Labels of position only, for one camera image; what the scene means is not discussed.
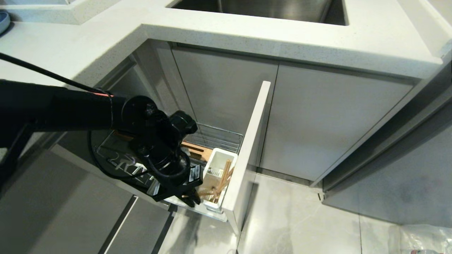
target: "black cable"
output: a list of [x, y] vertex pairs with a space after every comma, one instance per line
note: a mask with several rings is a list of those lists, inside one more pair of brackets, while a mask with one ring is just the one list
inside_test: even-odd
[[94, 154], [94, 151], [93, 151], [93, 145], [92, 145], [92, 143], [91, 143], [91, 134], [92, 134], [92, 131], [88, 131], [88, 151], [89, 151], [89, 154], [91, 155], [91, 158], [93, 158], [93, 161], [94, 161], [94, 163], [96, 164], [96, 167], [98, 167], [98, 168], [100, 169], [100, 171], [102, 171], [102, 173], [104, 173], [104, 174], [107, 175], [108, 177], [111, 177], [111, 178], [113, 178], [113, 179], [118, 179], [118, 180], [131, 180], [131, 179], [134, 179], [134, 178], [137, 178], [137, 177], [140, 177], [140, 176], [142, 176], [142, 175], [145, 175], [145, 174], [149, 173], [149, 171], [146, 170], [146, 171], [144, 171], [144, 172], [141, 172], [141, 173], [138, 173], [138, 174], [134, 174], [134, 175], [119, 176], [119, 175], [114, 175], [114, 174], [112, 174], [112, 173], [106, 171], [106, 170], [102, 167], [102, 165], [99, 163], [99, 161], [97, 160], [97, 158], [96, 158], [96, 156], [95, 156], [95, 154]]
[[51, 71], [45, 70], [45, 69], [43, 69], [41, 67], [33, 65], [31, 63], [27, 63], [27, 62], [25, 62], [23, 60], [17, 59], [17, 58], [12, 57], [12, 56], [8, 56], [8, 55], [3, 54], [3, 53], [0, 53], [0, 59], [4, 60], [4, 61], [7, 61], [7, 62], [10, 62], [10, 63], [15, 64], [15, 65], [18, 65], [18, 66], [27, 68], [29, 70], [41, 73], [43, 75], [49, 76], [51, 78], [54, 78], [54, 79], [59, 80], [61, 82], [64, 82], [64, 83], [66, 83], [68, 85], [72, 85], [74, 87], [80, 88], [80, 89], [88, 91], [88, 92], [92, 92], [92, 93], [103, 92], [103, 91], [101, 91], [99, 89], [92, 88], [92, 87], [86, 86], [84, 84], [80, 84], [78, 82], [75, 82], [73, 80], [67, 79], [67, 78], [65, 78], [63, 76], [60, 76], [58, 74], [55, 74], [55, 73], [53, 73]]

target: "tile floor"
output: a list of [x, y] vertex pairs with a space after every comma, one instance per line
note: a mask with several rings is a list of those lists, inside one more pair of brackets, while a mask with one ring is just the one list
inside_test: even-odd
[[240, 239], [226, 223], [179, 209], [159, 254], [388, 253], [393, 224], [322, 205], [321, 193], [257, 174]]

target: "gray cabinet door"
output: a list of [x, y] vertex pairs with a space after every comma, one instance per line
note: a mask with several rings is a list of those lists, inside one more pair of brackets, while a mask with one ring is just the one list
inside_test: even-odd
[[45, 151], [0, 199], [0, 252], [98, 253], [131, 196]]
[[260, 166], [316, 181], [411, 88], [394, 80], [281, 64]]
[[182, 47], [173, 55], [197, 121], [245, 134], [262, 81], [273, 90], [278, 63]]

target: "stainless steel sink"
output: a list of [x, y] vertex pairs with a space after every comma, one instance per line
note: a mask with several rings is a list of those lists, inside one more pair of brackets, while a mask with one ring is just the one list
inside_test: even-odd
[[182, 0], [172, 8], [345, 25], [342, 0]]

